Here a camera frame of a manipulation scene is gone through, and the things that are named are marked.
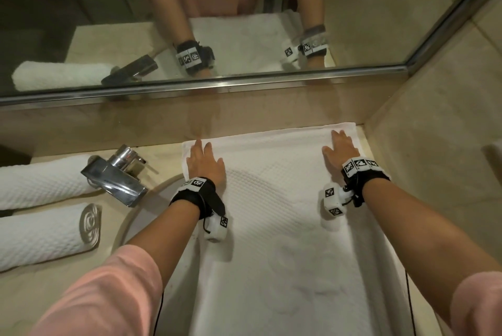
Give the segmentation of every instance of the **beige marble countertop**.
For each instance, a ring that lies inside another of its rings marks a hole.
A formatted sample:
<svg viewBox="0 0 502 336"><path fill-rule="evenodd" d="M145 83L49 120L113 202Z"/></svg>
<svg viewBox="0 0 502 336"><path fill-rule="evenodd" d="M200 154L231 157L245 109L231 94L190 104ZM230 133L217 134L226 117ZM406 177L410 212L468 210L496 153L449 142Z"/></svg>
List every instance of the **beige marble countertop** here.
<svg viewBox="0 0 502 336"><path fill-rule="evenodd" d="M364 152L371 156L372 153L361 126L358 127L358 134ZM135 150L151 166L151 168L145 168L139 176L146 187L154 188L168 180L175 181L182 177L181 143L137 147ZM114 150L106 150L92 154L98 154L107 159L113 152ZM66 156L68 155L39 157L34 158L33 162L50 161ZM1 335L17 336L28 333L38 318L60 297L66 288L87 271L103 263L119 246L123 233L135 214L135 209L127 208L104 192L22 210L18 214L81 202L93 202L102 206L101 239L98 248L88 253L32 266L22 266L1 273ZM420 295L413 282L410 283L417 334L440 336L441 332L432 308Z"/></svg>

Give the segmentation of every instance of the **thin black wire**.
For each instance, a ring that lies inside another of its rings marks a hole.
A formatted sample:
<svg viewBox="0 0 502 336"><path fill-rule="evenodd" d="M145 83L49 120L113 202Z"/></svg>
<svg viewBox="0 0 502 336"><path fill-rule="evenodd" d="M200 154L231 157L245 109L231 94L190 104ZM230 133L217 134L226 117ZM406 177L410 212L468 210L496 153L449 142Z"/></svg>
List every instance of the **thin black wire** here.
<svg viewBox="0 0 502 336"><path fill-rule="evenodd" d="M410 304L410 312L411 312L411 324L413 326L413 334L417 336L417 328L415 328L415 317L413 316L413 307L411 305L410 282L408 280L408 271L405 270L405 274L406 274L406 289L408 289L408 303Z"/></svg>
<svg viewBox="0 0 502 336"><path fill-rule="evenodd" d="M154 336L155 336L155 332L157 331L157 324L159 324L160 310L162 309L163 303L164 303L164 292L162 292L162 296L160 297L159 313L157 314L157 320L155 320Z"/></svg>

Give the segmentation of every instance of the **wall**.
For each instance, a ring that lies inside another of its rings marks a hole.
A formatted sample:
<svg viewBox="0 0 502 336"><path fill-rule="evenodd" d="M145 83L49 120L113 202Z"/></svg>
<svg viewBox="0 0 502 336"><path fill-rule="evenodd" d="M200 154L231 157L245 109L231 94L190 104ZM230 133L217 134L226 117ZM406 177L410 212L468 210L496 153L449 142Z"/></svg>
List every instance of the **wall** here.
<svg viewBox="0 0 502 336"><path fill-rule="evenodd" d="M0 145L57 155L177 143L266 130L364 123L407 76L361 77L337 84L206 93L179 98L0 111Z"/></svg>
<svg viewBox="0 0 502 336"><path fill-rule="evenodd" d="M337 66L403 62L454 0L326 0Z"/></svg>
<svg viewBox="0 0 502 336"><path fill-rule="evenodd" d="M367 123L373 154L502 262L502 187L481 148L502 138L502 0L491 0Z"/></svg>

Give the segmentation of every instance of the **faucet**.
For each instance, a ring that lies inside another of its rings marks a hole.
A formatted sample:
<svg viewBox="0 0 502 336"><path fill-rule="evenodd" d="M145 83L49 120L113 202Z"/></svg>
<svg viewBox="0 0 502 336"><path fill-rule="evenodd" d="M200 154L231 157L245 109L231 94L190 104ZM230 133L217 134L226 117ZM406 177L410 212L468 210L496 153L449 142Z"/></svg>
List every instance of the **faucet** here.
<svg viewBox="0 0 502 336"><path fill-rule="evenodd" d="M138 174L147 161L131 147L122 145L109 159L93 155L81 171L94 188L103 188L117 200L129 207L135 207L148 192Z"/></svg>

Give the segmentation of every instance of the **sink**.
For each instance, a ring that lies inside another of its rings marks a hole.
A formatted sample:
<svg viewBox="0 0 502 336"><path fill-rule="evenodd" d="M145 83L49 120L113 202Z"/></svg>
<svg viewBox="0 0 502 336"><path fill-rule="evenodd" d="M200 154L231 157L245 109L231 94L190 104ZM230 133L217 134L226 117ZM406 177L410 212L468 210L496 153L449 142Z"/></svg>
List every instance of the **sink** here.
<svg viewBox="0 0 502 336"><path fill-rule="evenodd" d="M166 181L152 189L140 202L139 209L125 230L121 244L125 244L162 213L168 207L176 189L184 182L183 178L175 179L174 182ZM198 235L197 225L164 290L164 302L157 325L157 335L185 336L189 333L199 278Z"/></svg>

